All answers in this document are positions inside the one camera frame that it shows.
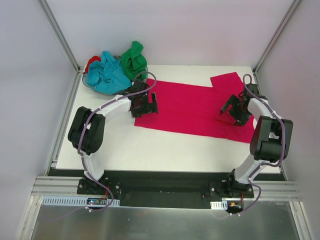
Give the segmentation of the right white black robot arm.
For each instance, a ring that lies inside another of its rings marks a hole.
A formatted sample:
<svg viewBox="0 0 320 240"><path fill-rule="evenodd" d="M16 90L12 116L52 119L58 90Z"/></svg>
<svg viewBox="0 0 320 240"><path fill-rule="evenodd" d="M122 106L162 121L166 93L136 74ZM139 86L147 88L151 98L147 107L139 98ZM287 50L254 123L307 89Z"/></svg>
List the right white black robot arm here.
<svg viewBox="0 0 320 240"><path fill-rule="evenodd" d="M231 95L220 109L221 114L225 112L235 120L236 126L243 127L250 117L256 120L248 157L216 189L221 197L238 198L252 190L252 180L265 167L276 168L287 157L293 122L279 116L254 83L245 84L239 95Z"/></svg>

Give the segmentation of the magenta t-shirt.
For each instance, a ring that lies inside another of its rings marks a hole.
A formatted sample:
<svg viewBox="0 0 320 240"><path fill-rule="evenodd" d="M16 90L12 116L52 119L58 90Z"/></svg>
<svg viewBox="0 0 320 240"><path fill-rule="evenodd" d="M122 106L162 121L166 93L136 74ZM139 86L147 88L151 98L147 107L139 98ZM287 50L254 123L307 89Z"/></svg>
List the magenta t-shirt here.
<svg viewBox="0 0 320 240"><path fill-rule="evenodd" d="M213 137L250 143L253 133L253 117L244 126L221 108L231 95L238 95L244 84L236 72L210 78L211 86L198 86L175 82L154 81L152 92L156 94L158 113L135 119L136 127L180 134Z"/></svg>

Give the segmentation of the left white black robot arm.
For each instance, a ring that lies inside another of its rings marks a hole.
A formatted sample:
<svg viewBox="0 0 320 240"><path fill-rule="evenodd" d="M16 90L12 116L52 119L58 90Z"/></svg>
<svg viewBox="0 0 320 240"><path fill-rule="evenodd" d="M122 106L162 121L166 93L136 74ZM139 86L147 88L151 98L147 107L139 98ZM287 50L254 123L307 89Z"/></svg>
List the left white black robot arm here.
<svg viewBox="0 0 320 240"><path fill-rule="evenodd" d="M131 87L94 110L84 106L77 109L67 139L81 158L84 175L90 179L88 188L94 194L102 194L106 188L105 181L101 179L104 168L97 155L104 140L105 125L127 112L132 118L157 114L156 94L150 93L154 86L136 80Z"/></svg>

